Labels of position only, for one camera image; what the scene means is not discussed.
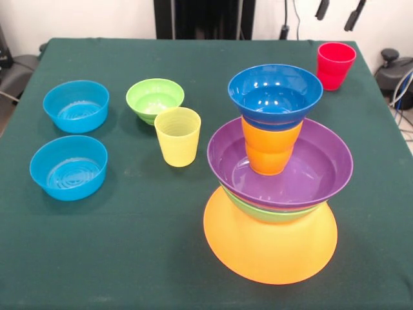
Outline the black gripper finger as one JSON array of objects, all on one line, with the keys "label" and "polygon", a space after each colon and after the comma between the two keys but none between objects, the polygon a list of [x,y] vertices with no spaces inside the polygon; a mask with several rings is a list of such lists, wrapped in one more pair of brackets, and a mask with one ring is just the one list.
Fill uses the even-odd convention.
[{"label": "black gripper finger", "polygon": [[320,0],[315,17],[317,20],[323,20],[329,7],[329,0]]},{"label": "black gripper finger", "polygon": [[362,12],[366,2],[367,2],[366,0],[359,0],[359,3],[357,5],[356,9],[353,10],[350,13],[350,16],[349,16],[349,18],[348,18],[348,20],[347,20],[347,22],[344,26],[344,31],[346,31],[346,32],[352,32],[353,31],[353,29],[354,29],[360,15],[361,15],[361,12]]}]

